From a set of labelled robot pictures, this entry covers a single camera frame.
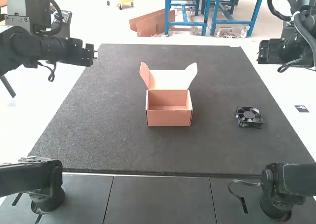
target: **computer fan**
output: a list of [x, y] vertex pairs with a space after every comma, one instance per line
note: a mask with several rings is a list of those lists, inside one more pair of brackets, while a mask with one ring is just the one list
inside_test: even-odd
[[235, 111], [239, 127], [262, 128], [264, 123], [258, 108], [237, 107]]

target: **cardboard box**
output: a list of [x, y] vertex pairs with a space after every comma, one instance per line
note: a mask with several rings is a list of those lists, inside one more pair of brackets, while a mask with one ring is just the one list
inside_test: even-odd
[[[151, 37], [164, 32], [165, 10], [158, 10], [140, 17], [130, 19], [130, 29], [137, 32], [138, 37]], [[169, 22], [174, 22], [175, 10], [169, 11]]]
[[146, 92], [147, 126], [190, 126], [192, 102], [188, 90], [198, 73], [196, 63], [185, 70], [150, 70], [141, 63], [139, 74]]

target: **black mat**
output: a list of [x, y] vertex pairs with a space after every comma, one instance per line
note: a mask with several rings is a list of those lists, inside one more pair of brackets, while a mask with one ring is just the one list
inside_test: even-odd
[[[43, 215], [39, 224], [102, 224], [112, 176], [63, 175], [66, 198], [54, 212]], [[16, 194], [6, 197], [0, 206], [1, 224], [35, 224], [38, 218], [31, 210], [31, 199], [23, 194], [15, 207]]]
[[208, 178], [114, 177], [104, 224], [216, 224]]
[[[141, 61], [151, 69], [197, 63], [191, 127], [146, 127]], [[264, 127], [239, 128], [236, 106], [258, 107]], [[228, 46], [101, 45], [31, 155], [58, 158], [66, 169], [191, 175], [313, 162], [242, 49]]]
[[[267, 217], [259, 204], [261, 187], [249, 187], [242, 184], [232, 184], [232, 191], [244, 197], [248, 214], [244, 213], [241, 202], [228, 192], [228, 183], [232, 179], [211, 178], [213, 201], [217, 224], [277, 224]], [[259, 182], [258, 179], [247, 179], [249, 182]], [[306, 198], [303, 206], [294, 206], [292, 217], [287, 224], [316, 223], [316, 202], [312, 197]]]

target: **blue metal rack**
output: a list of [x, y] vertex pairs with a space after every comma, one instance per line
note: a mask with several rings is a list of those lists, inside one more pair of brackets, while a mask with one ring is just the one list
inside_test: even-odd
[[[234, 12], [235, 4], [237, 0], [221, 0], [221, 4], [225, 6], [230, 6], [231, 9], [229, 10], [230, 15]], [[215, 5], [216, 1], [211, 0], [211, 5]], [[206, 0], [202, 0], [202, 5], [201, 5], [201, 14], [204, 14], [205, 11], [205, 4]]]
[[[221, 2], [220, 0], [214, 0], [215, 1], [215, 10], [214, 10], [214, 15], [213, 15], [213, 19], [212, 19], [212, 26], [211, 26], [211, 35], [214, 36], [215, 34], [215, 29], [216, 29], [216, 25], [217, 24], [229, 24], [229, 25], [248, 25], [249, 26], [249, 30], [247, 31], [247, 36], [251, 36], [254, 25], [256, 23], [257, 20], [257, 16], [259, 13], [259, 9], [261, 6], [261, 2], [262, 0], [257, 0], [251, 20], [250, 21], [245, 21], [245, 20], [234, 20], [233, 17], [231, 16], [233, 11], [234, 11], [234, 7], [235, 7], [235, 2], [236, 0], [232, 0], [229, 5], [231, 6], [231, 9], [229, 11], [227, 11], [224, 7], [224, 5], [226, 3]], [[218, 14], [218, 10], [221, 10], [223, 12], [223, 14], [225, 15], [225, 17], [227, 18], [227, 20], [217, 20], [217, 14]]]
[[[190, 1], [192, 3], [173, 3], [173, 1]], [[177, 26], [202, 26], [202, 36], [206, 34], [207, 28], [207, 20], [209, 15], [209, 7], [211, 0], [207, 0], [206, 2], [206, 9], [204, 14], [204, 21], [203, 22], [189, 22], [186, 12], [186, 6], [195, 7], [195, 15], [198, 15], [199, 9], [199, 2], [200, 0], [165, 0], [165, 27], [164, 27], [164, 34], [169, 34], [169, 26], [177, 25]], [[176, 22], [169, 22], [169, 11], [171, 6], [181, 6], [182, 8], [182, 15], [183, 21], [176, 21]]]

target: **white floor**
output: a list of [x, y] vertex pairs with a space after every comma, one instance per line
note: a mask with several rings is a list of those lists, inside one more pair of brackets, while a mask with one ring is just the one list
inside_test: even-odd
[[[280, 74], [277, 72], [277, 65], [256, 63], [260, 40], [279, 38], [282, 31], [282, 22], [269, 13], [266, 0], [263, 1], [253, 37], [244, 40], [215, 39], [190, 34], [174, 34], [168, 38], [138, 38], [129, 29], [128, 20], [164, 8], [164, 0], [135, 0], [134, 8], [126, 7], [121, 11], [113, 4], [106, 6], [106, 1], [56, 0], [62, 9], [74, 13], [72, 37], [83, 39], [87, 43], [241, 46], [304, 145], [313, 158], [316, 158], [316, 73], [294, 68]], [[249, 19], [255, 1], [240, 0], [234, 17]], [[288, 12], [284, 0], [276, 1], [276, 8]], [[17, 160], [30, 152], [83, 70], [83, 67], [59, 64], [53, 83], [47, 80], [49, 71], [45, 68], [35, 70], [21, 66], [6, 74], [17, 96], [10, 98], [0, 85], [0, 163]], [[299, 113], [295, 105], [305, 105], [310, 112]]]

